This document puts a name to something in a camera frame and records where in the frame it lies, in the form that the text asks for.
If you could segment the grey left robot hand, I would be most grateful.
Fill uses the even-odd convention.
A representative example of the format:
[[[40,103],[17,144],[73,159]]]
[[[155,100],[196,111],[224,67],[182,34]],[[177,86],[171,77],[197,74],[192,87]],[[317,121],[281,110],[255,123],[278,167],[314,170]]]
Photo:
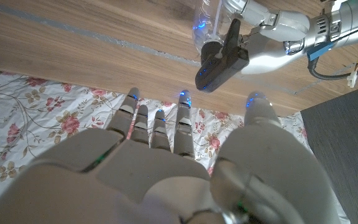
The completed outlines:
[[[253,25],[245,48],[249,64],[243,75],[277,70],[302,56],[313,60],[327,51],[358,43],[358,0],[326,1],[321,15],[273,10],[256,1],[227,0],[230,15]]]

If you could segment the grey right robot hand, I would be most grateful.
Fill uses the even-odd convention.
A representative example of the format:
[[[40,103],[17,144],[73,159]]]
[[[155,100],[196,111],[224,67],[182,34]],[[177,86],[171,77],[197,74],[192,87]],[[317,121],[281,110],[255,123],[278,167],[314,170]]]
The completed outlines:
[[[0,196],[0,223],[339,223],[331,181],[252,92],[243,127],[208,172],[195,161],[191,98],[180,94],[175,140],[152,130],[130,90],[106,129],[89,129],[31,161]]]

